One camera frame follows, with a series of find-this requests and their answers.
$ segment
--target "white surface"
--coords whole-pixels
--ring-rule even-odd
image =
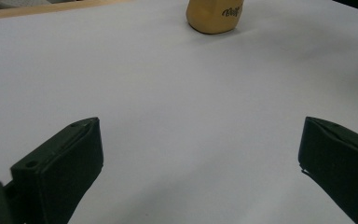
[[[235,31],[202,35],[186,5],[0,20],[0,180],[98,116],[104,168],[71,223],[352,223],[297,152],[306,116],[358,132],[358,10],[249,0]]]

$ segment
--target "yellow bottle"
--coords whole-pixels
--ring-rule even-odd
[[[223,33],[237,26],[242,4],[243,0],[190,0],[187,21],[201,33]]]

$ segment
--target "screw hole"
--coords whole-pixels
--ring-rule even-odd
[[[33,167],[36,167],[36,165],[37,165],[37,161],[28,161],[28,162],[25,164],[25,166],[26,166],[27,168],[33,168]]]

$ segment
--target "white table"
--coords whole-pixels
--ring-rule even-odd
[[[235,31],[202,35],[186,5],[0,19],[0,180],[97,116],[104,168],[70,223],[352,223],[297,152],[306,116],[358,132],[358,9],[247,0]]]

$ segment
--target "wooden edge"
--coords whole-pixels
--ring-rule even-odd
[[[65,2],[65,3],[56,3],[51,5],[43,5],[36,7],[16,7],[8,9],[0,9],[0,18],[7,17],[17,17],[25,15],[33,15],[40,13],[56,12],[56,11],[65,11],[76,8],[84,7],[97,7],[111,5],[114,3],[129,2],[131,0],[85,0],[77,2]]]

